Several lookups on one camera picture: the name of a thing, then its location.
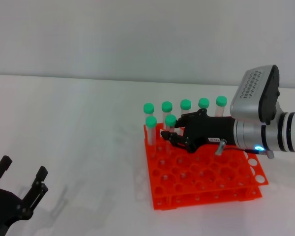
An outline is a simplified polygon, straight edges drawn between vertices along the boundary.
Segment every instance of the white wall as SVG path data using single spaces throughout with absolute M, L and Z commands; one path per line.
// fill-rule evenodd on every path
M 295 87 L 295 0 L 0 0 L 0 74 Z

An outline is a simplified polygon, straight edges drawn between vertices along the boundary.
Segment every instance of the white tabletop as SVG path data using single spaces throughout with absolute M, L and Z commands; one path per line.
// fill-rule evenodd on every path
M 236 87 L 0 76 L 0 159 L 13 160 L 0 188 L 22 197 L 44 165 L 49 192 L 9 236 L 295 236 L 295 153 L 260 156 L 263 197 L 155 211 L 144 149 L 143 104 L 174 114 L 181 99 L 232 99 Z M 280 89 L 295 111 L 295 89 Z

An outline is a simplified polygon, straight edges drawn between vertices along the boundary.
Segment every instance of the test tube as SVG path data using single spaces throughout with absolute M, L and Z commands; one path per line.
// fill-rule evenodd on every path
M 154 112 L 154 106 L 152 103 L 146 103 L 143 106 L 143 111 L 146 114 L 146 118 L 153 115 Z
M 209 107 L 209 105 L 210 105 L 210 101 L 207 98 L 205 98 L 205 97 L 200 98 L 199 103 L 198 103 L 198 106 L 200 109 L 207 109 Z
M 172 114 L 169 114 L 165 118 L 165 130 L 169 132 L 174 132 L 176 124 L 176 117 Z
M 156 144 L 156 118 L 154 116 L 149 116 L 146 119 L 146 127 L 147 127 L 147 143 L 149 145 Z
M 186 114 L 189 113 L 191 109 L 191 101 L 188 99 L 184 99 L 180 103 L 180 108 L 181 108 L 181 114 Z
M 173 105 L 171 102 L 163 102 L 162 111 L 163 111 L 163 127 L 166 127 L 165 119 L 167 115 L 170 115 L 173 110 Z
M 224 108 L 227 104 L 227 98 L 224 96 L 218 96 L 216 98 L 216 110 L 215 110 L 215 116 L 216 117 L 222 117 L 224 113 Z

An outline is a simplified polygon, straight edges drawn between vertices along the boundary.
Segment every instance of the green test tube cap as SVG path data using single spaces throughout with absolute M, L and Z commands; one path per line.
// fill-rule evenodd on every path
M 176 124 L 176 117 L 174 115 L 167 115 L 165 118 L 165 124 L 169 127 L 173 127 Z
M 225 107 L 227 104 L 227 98 L 224 96 L 218 96 L 216 98 L 216 105 L 218 105 L 219 107 Z
M 154 106 L 152 103 L 146 103 L 143 106 L 143 111 L 145 114 L 152 114 L 154 112 Z
M 147 117 L 146 119 L 146 126 L 148 128 L 154 128 L 157 125 L 156 118 L 153 116 Z
M 200 98 L 198 105 L 200 108 L 206 109 L 209 107 L 210 101 L 207 98 L 203 97 L 203 98 Z
M 163 112 L 171 112 L 173 110 L 173 105 L 171 102 L 163 102 L 162 103 L 162 111 Z
M 180 108 L 184 111 L 188 111 L 191 109 L 191 101 L 188 99 L 184 99 L 180 103 Z

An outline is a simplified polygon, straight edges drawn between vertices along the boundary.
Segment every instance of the test tube rack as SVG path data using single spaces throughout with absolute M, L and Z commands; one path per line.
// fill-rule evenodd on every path
M 215 156 L 217 145 L 201 146 L 187 153 L 165 141 L 156 126 L 156 145 L 145 146 L 153 207 L 169 210 L 178 207 L 248 201 L 262 197 L 259 186 L 268 181 L 254 154 L 227 150 Z

